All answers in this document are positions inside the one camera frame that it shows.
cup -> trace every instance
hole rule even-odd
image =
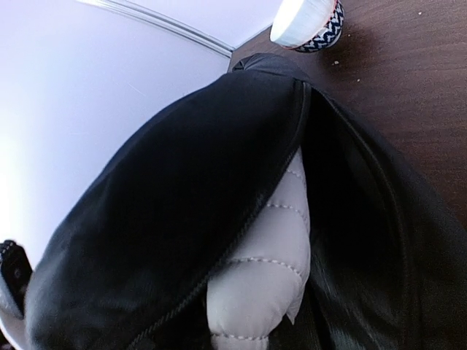
[[[341,37],[340,0],[284,0],[274,19],[271,41],[300,53],[333,46]]]

white puffer jacket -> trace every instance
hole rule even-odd
[[[309,276],[309,210],[298,151],[266,207],[208,283],[207,316],[217,350],[267,350],[269,333],[293,322]]]

wooden table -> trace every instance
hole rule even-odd
[[[467,228],[467,0],[342,1],[334,47],[287,51],[267,30],[232,63],[253,53],[292,59],[402,151]]]

